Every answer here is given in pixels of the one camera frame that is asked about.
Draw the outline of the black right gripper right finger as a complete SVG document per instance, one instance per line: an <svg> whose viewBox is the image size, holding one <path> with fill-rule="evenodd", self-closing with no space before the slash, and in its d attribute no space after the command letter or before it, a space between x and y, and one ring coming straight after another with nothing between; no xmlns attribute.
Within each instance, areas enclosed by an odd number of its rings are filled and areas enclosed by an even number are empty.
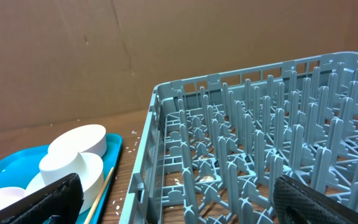
<svg viewBox="0 0 358 224"><path fill-rule="evenodd" d="M358 223L358 212L287 175L276 178L273 207L284 223Z"/></svg>

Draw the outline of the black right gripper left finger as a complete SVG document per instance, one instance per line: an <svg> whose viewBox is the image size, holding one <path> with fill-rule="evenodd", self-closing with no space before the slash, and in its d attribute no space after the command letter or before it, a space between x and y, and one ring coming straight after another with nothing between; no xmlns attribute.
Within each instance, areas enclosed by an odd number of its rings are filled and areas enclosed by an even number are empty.
<svg viewBox="0 0 358 224"><path fill-rule="evenodd" d="M0 223L75 223L83 202L80 176L71 173L0 210Z"/></svg>

